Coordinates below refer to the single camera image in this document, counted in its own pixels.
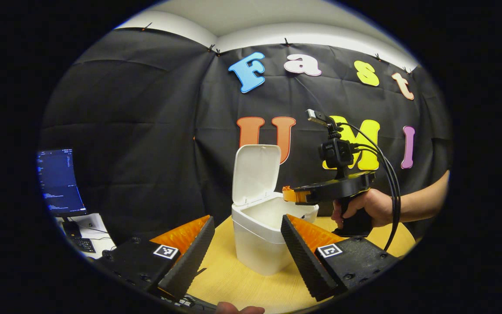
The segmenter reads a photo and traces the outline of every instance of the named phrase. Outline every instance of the person's finger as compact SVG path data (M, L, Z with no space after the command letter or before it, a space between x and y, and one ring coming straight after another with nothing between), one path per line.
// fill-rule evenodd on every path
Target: person's finger
M238 314L237 307L228 302L218 302L214 314Z
M265 309L259 306L247 306L241 310L241 314L264 314Z
M332 216L330 216L330 218L332 220L335 220L335 221L338 221L338 220L342 220L342 213L341 213L341 209L340 209L340 202L339 201L333 201L332 202L332 206L333 206L333 209L332 209Z
M365 200L366 200L365 196L366 195L367 194L364 193L362 195L359 195L355 199L352 199L348 203L348 209L344 213L344 215L342 215L342 218L344 218L344 219L350 218L350 217L352 217L352 216L355 215L355 213L357 212L358 209L364 208L365 207Z

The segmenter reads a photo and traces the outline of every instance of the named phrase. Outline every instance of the white wall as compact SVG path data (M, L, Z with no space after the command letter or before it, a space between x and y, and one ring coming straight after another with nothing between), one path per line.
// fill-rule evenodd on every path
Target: white wall
M119 25L116 29L127 27L146 27L150 23L152 24L148 26L148 28L178 34L194 40L199 44L203 44L206 47L210 47L211 44L215 44L217 42L215 34L209 32L202 26L181 16L166 12L143 11Z
M405 66L408 71L413 70L418 64L412 57L403 54L390 44L356 31L322 24L283 23L247 28L219 37L215 48L227 51L258 44L283 44L284 38L289 43L325 44L372 56L379 54L379 58L399 68Z
M148 28L179 34L206 47L215 44L214 49L217 48L221 52L259 44L283 44L284 38L287 38L290 43L325 44L373 56L379 54L381 59L399 68L406 67L408 71L418 65L412 56L399 51L390 44L360 32L323 24L269 24L216 37L207 29L186 18L150 10L134 16L117 28L145 27L150 23L152 24Z

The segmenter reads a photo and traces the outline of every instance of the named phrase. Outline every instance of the blue letter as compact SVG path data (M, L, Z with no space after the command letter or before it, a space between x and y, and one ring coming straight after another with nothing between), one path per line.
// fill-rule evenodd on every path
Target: blue letter
M265 66L263 66L261 62L257 61L257 59L263 59L264 57L265 55L260 52L253 52L253 54L235 62L227 68L228 71L235 72L235 75L239 78L239 81L241 82L241 93L247 93L265 82L264 77L257 77L253 73L263 73L265 71Z

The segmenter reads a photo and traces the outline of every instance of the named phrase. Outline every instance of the black backdrop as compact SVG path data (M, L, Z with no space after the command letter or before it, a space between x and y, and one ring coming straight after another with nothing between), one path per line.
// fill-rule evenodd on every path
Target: black backdrop
M227 68L255 51L266 56L266 81L243 94ZM286 71L291 54L313 56L322 74ZM377 87L361 83L356 60L374 67ZM394 73L408 80L413 101L402 95ZM140 28L110 32L72 64L46 108L40 149L72 147L87 209L99 212L121 243L203 215L218 224L231 214L241 117L265 119L259 143L275 145L271 119L296 120L275 191L332 179L335 171L323 169L317 155L327 131L307 121L307 109L345 117L358 128L366 119L377 121L378 145L396 170L402 195L434 183L450 167L451 120L422 68L410 74L374 56L319 44L268 44L217 55L177 34ZM410 169L400 167L404 126L416 131ZM359 171L357 165L351 171ZM377 175L374 188L390 194L383 167ZM320 214L330 209L323 204ZM408 226L422 235L424 228Z

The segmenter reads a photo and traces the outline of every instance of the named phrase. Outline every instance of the wooden table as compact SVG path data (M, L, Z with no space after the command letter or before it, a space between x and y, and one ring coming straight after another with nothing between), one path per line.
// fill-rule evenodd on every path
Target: wooden table
M329 231L336 228L330 217L317 217L314 224ZM391 225L373 228L367 239L384 248L390 229ZM408 229L400 223L387 252L400 257L415 244ZM239 262L235 254L231 217L215 229L201 263L202 268L206 270L195 277L187 293L211 304L230 302L239 310L250 305L261 306L267 314L291 312L319 304L310 296L294 262L272 276L260 275Z

